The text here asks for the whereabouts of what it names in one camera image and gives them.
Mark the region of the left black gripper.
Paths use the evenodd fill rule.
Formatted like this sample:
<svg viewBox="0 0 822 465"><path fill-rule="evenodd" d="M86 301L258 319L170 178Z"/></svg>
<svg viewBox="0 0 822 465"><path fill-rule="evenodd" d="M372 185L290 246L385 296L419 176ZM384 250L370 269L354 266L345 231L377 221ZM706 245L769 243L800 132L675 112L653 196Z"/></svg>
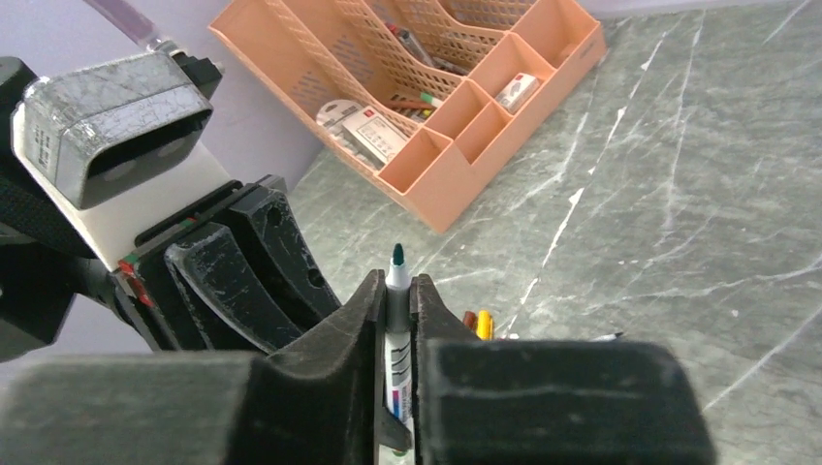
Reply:
<svg viewBox="0 0 822 465"><path fill-rule="evenodd" d="M283 183L230 182L138 236L115 275L153 349L273 353L339 307Z"/></svg>

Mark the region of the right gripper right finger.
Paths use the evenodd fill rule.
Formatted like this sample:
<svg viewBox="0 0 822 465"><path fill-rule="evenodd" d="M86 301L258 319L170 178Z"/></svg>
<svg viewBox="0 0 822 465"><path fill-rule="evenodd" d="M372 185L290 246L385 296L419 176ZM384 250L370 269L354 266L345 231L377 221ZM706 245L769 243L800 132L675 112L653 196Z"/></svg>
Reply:
<svg viewBox="0 0 822 465"><path fill-rule="evenodd" d="M410 291L421 464L713 464L687 374L647 342L475 336L432 279Z"/></svg>

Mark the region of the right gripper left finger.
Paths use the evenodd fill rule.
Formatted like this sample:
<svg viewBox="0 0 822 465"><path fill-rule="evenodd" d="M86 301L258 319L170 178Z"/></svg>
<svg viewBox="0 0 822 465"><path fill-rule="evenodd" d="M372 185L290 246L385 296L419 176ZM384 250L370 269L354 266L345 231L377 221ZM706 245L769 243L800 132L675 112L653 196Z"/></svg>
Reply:
<svg viewBox="0 0 822 465"><path fill-rule="evenodd" d="M271 356L43 358L1 404L5 464L374 464L385 275Z"/></svg>

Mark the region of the white marker pen green tip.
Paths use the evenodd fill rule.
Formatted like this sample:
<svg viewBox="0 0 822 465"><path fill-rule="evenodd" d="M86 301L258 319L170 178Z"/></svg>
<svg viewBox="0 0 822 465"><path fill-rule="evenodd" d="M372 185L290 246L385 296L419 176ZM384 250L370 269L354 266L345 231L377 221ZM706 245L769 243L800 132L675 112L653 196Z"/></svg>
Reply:
<svg viewBox="0 0 822 465"><path fill-rule="evenodd" d="M384 362L388 411L413 433L410 286L403 247L396 243L386 275Z"/></svg>

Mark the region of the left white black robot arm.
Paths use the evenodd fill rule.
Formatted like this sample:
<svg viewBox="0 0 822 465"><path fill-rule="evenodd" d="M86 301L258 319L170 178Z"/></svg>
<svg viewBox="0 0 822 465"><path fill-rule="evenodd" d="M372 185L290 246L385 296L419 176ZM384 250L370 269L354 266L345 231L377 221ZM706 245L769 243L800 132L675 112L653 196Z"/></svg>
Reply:
<svg viewBox="0 0 822 465"><path fill-rule="evenodd" d="M77 295L155 351L271 354L339 307L278 181L201 144L223 73L147 52L57 77L1 60L1 357Z"/></svg>

